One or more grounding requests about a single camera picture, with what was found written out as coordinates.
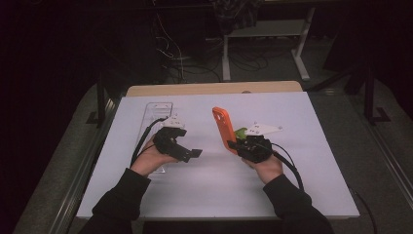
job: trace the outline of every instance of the black device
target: black device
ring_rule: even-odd
[[[237,150],[240,157],[253,163],[261,163],[267,160],[273,152],[271,142],[263,136],[246,136],[245,139],[237,138],[237,142],[228,140],[228,146]]]
[[[169,156],[188,163],[191,158],[200,157],[203,152],[202,149],[189,150],[176,141],[177,137],[184,137],[186,130],[179,128],[163,127],[156,134],[153,139],[156,148],[162,154],[168,154]]]
[[[143,141],[145,141],[146,137],[148,137],[149,132],[151,131],[152,127],[161,121],[165,121],[167,118],[161,118],[155,120],[152,124],[150,124],[145,132],[143,133],[142,137],[139,140],[139,143],[136,146],[136,149],[131,156],[131,165],[134,161],[139,157],[137,152],[142,147]],[[168,154],[169,156],[188,163],[189,159],[191,158],[198,158],[200,157],[201,153],[203,152],[202,149],[192,149],[189,150],[182,145],[179,145],[176,141],[178,137],[184,137],[186,135],[186,130],[180,128],[171,128],[171,127],[162,127],[159,131],[155,133],[155,137],[153,139],[155,147],[158,151],[162,154]]]

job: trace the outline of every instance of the table surface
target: table surface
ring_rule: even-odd
[[[267,93],[258,94],[260,87]],[[269,87],[276,88],[271,92]],[[244,91],[252,94],[237,94]],[[253,122],[282,126],[282,132],[265,137],[292,156],[313,205],[329,218],[359,216],[307,93],[296,82],[252,82],[130,88],[120,103],[78,217],[90,217],[98,199],[119,180],[139,133],[146,128],[148,103],[160,102],[172,102],[172,113],[185,123],[187,135],[179,137],[178,143],[203,153],[189,163],[169,164],[165,173],[149,176],[152,182],[143,197],[140,218],[276,218],[256,172],[222,145],[211,114],[214,106],[228,110],[234,129]],[[284,172],[296,184],[292,172],[288,168]]]

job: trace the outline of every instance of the metal bar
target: metal bar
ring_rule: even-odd
[[[113,101],[109,100],[107,102],[106,115],[108,118],[94,135],[92,144],[88,148],[88,151],[85,154],[76,175],[73,177],[73,182],[71,183],[66,195],[64,196],[63,202],[60,205],[60,209],[50,228],[50,234],[67,232],[67,229],[70,226],[70,223],[82,200],[84,189],[89,180],[89,175],[95,158],[94,156],[100,147],[101,141],[105,139],[107,133],[109,132],[111,122],[116,113],[116,108],[117,105]]]

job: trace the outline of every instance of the floor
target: floor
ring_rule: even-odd
[[[179,80],[187,83],[222,81],[219,54],[222,44],[219,40],[208,42],[209,58],[191,59],[183,55],[185,59],[182,63],[174,59],[169,64],[170,74],[166,83]],[[322,69],[331,43],[332,40],[326,38],[308,41],[302,58],[311,80],[303,82],[289,52],[295,46],[296,39],[234,39],[230,41],[231,82],[295,80],[304,89],[311,88],[335,74]],[[178,72],[182,69],[183,77]],[[375,106],[383,107],[392,121],[371,126],[362,115],[363,91],[356,96],[344,93],[347,79],[344,77],[322,91],[309,93],[337,164],[355,193],[354,199],[360,212],[357,218],[331,220],[333,228],[337,234],[373,233],[373,216],[378,233],[410,233],[413,230],[413,206],[411,200],[406,199],[409,197],[403,192],[406,190],[400,189],[403,183],[395,179],[397,174],[391,170],[390,162],[395,159],[405,177],[413,178],[413,123],[398,107],[392,92],[376,82]],[[108,104],[107,110],[111,110],[107,111],[107,119],[110,120],[116,105]],[[86,184],[84,180],[74,182],[73,178],[81,176],[80,169],[87,162],[90,162],[89,170],[93,167],[94,160],[90,157],[94,157],[110,126],[110,123],[106,123],[98,129],[96,124],[90,121],[88,124],[93,112],[96,112],[95,87],[79,103],[15,233],[77,233],[86,222],[76,217],[72,219],[70,215],[76,213],[80,203],[76,198],[81,198],[72,192],[73,189],[81,186],[82,182]],[[132,224],[135,233],[141,233],[143,226],[144,223],[139,220]],[[229,229],[219,229],[221,231],[218,233],[239,230],[237,225],[227,227]]]

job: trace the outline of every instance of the orange object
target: orange object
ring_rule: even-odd
[[[228,112],[225,109],[215,106],[212,108],[212,114],[216,121],[216,125],[218,126],[219,133],[221,133],[224,146],[232,153],[238,155],[237,150],[228,146],[228,140],[237,142]]]

